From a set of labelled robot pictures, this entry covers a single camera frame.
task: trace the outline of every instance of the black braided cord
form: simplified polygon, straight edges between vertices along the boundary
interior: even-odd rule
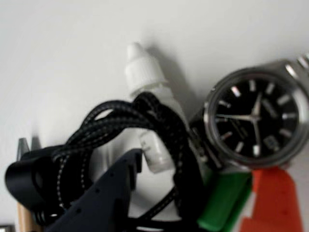
[[[102,118],[98,116],[111,112]],[[155,131],[168,149],[176,170],[173,177],[175,186],[154,207],[138,220],[150,221],[171,201],[175,200],[178,214],[186,221],[195,221],[203,207],[204,188],[198,164],[188,141],[186,127],[180,117],[170,108],[161,104],[149,92],[137,96],[133,103],[126,101],[107,101],[95,107],[84,119],[81,127],[53,154],[53,160],[59,162],[57,194],[61,207],[68,209],[70,202],[63,199],[61,178],[66,163],[72,157],[80,156],[81,186],[86,184],[85,171],[93,150],[117,137],[126,128],[142,128]]]

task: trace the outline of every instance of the orange plastic piece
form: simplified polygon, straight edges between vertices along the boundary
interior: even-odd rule
[[[262,170],[255,188],[252,218],[245,218],[240,232],[303,232],[295,184],[279,168]]]
[[[262,170],[255,170],[253,171],[253,191],[257,193],[257,190],[260,185]]]

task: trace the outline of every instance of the green object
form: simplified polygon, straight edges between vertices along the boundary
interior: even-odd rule
[[[197,220],[198,225],[208,231],[219,232],[229,218],[229,223],[234,224],[232,216],[237,218],[242,208],[235,205],[244,205],[246,198],[243,198],[243,194],[247,193],[248,186],[251,188],[251,173],[218,174],[209,186],[212,191],[204,211]]]
[[[244,208],[250,193],[252,191],[252,183],[251,181],[248,181],[244,191],[242,191],[242,193],[240,194],[238,200],[236,201],[233,209],[232,209],[232,213],[230,214],[230,217],[228,218],[225,226],[223,227],[223,229],[220,232],[230,232],[232,231],[232,229],[234,228],[234,225],[242,211],[242,209]]]

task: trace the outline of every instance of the plastic bottle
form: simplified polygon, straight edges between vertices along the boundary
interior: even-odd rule
[[[151,92],[186,123],[183,110],[175,100],[158,60],[145,51],[139,43],[128,46],[127,60],[125,74],[130,97],[134,99],[141,92]],[[174,167],[168,150],[155,132],[141,129],[138,130],[138,134],[151,172],[159,173]]]

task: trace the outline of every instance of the watch date window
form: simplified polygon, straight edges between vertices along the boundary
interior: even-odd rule
[[[280,148],[278,140],[273,135],[267,136],[263,142],[269,150],[278,151]]]

